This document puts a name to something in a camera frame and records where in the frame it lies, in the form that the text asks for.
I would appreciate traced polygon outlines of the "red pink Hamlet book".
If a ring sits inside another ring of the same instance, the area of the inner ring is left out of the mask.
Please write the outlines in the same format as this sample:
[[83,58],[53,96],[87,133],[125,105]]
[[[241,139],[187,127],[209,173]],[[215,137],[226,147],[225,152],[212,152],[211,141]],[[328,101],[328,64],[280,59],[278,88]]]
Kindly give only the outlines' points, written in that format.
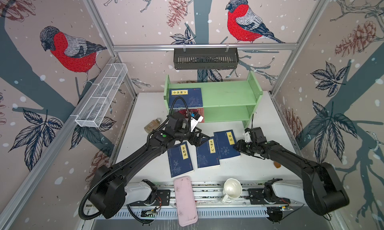
[[198,112],[201,116],[204,117],[204,109],[203,108],[189,109],[189,113],[187,113],[186,109],[180,109],[180,110],[177,110],[177,112],[184,115],[186,119],[189,118],[189,115],[191,115],[192,112]]

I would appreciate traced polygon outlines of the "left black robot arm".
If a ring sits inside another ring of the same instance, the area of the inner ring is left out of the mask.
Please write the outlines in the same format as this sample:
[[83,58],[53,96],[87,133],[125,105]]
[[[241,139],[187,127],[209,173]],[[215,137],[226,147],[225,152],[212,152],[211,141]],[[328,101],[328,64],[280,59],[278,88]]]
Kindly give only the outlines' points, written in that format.
[[199,147],[209,137],[202,133],[197,124],[202,122],[200,114],[186,116],[170,111],[166,120],[152,130],[146,143],[124,160],[110,166],[101,166],[95,172],[90,189],[79,205],[79,217],[91,220],[100,215],[113,217],[125,205],[128,193],[125,187],[148,163],[172,148],[177,141],[188,141]]

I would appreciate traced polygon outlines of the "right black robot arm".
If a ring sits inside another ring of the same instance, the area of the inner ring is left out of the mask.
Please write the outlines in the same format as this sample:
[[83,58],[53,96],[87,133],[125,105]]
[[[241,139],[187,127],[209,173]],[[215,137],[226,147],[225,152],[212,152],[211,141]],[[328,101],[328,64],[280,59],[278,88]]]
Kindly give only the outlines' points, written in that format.
[[335,169],[328,163],[307,160],[288,151],[276,141],[268,141],[260,127],[246,128],[245,138],[234,149],[238,152],[277,162],[297,175],[302,183],[297,191],[298,202],[307,204],[317,215],[323,216],[350,203]]

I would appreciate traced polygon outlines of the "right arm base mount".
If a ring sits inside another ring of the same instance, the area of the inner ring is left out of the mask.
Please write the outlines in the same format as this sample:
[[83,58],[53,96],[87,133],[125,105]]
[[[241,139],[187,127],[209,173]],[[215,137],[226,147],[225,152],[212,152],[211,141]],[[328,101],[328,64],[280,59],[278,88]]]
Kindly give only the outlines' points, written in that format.
[[264,196],[263,189],[248,189],[249,196],[247,199],[251,205],[290,205],[291,201],[285,198],[272,197],[267,200]]

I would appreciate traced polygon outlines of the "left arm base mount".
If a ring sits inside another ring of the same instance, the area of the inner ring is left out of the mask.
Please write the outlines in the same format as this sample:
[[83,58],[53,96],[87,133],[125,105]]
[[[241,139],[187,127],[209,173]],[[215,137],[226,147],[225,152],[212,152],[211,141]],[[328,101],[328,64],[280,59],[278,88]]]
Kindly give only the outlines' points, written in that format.
[[129,204],[131,207],[159,207],[162,206],[169,206],[170,205],[170,199],[171,199],[171,191],[170,190],[158,190],[156,193],[156,196],[152,203],[149,203],[148,201],[138,201]]

